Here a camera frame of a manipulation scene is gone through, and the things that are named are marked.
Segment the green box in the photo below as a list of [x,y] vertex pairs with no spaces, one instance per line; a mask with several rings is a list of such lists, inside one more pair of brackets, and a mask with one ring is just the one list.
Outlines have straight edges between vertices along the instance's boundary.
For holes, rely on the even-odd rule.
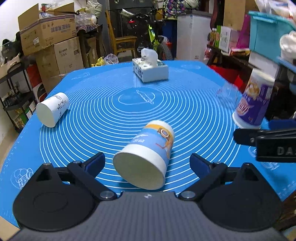
[[214,43],[214,47],[216,47],[216,48],[219,48],[220,35],[221,35],[221,25],[218,25],[218,26],[217,26],[217,32],[216,32],[215,43]]

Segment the tissue box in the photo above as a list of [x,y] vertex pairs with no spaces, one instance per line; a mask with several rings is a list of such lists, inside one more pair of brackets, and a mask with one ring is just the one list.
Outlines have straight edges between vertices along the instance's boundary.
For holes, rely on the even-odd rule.
[[144,58],[134,58],[133,71],[144,83],[168,79],[168,66],[160,60],[157,60],[157,67],[153,67]]

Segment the screw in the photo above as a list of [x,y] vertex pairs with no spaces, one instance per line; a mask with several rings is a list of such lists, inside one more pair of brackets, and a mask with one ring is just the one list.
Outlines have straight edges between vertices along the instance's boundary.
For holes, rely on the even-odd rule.
[[110,199],[114,197],[114,192],[112,191],[102,191],[100,197],[104,199]]
[[184,191],[184,192],[181,192],[181,196],[183,198],[190,199],[190,198],[194,198],[195,197],[195,193],[192,192],[192,191]]

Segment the white wall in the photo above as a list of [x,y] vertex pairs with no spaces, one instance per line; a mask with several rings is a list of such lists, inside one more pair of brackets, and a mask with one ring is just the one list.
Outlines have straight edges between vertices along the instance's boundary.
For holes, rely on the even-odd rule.
[[[17,20],[19,15],[37,3],[39,3],[39,7],[41,7],[41,3],[51,3],[53,1],[54,0],[6,0],[0,6],[0,45],[3,39],[15,40],[15,34],[19,31]],[[75,11],[86,6],[86,0],[64,0],[65,4],[71,2],[74,2]],[[17,79],[19,82],[25,82],[22,73],[19,73],[14,79]],[[8,90],[6,82],[0,84],[0,96],[3,97]],[[0,143],[12,127],[11,121],[0,105]]]

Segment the chair seat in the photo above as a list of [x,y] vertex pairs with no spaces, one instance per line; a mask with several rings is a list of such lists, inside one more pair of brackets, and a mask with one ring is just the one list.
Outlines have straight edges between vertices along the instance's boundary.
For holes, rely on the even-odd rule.
[[132,40],[136,40],[137,37],[136,36],[124,36],[124,37],[119,37],[119,38],[115,38],[116,42],[127,42],[127,41],[132,41]]

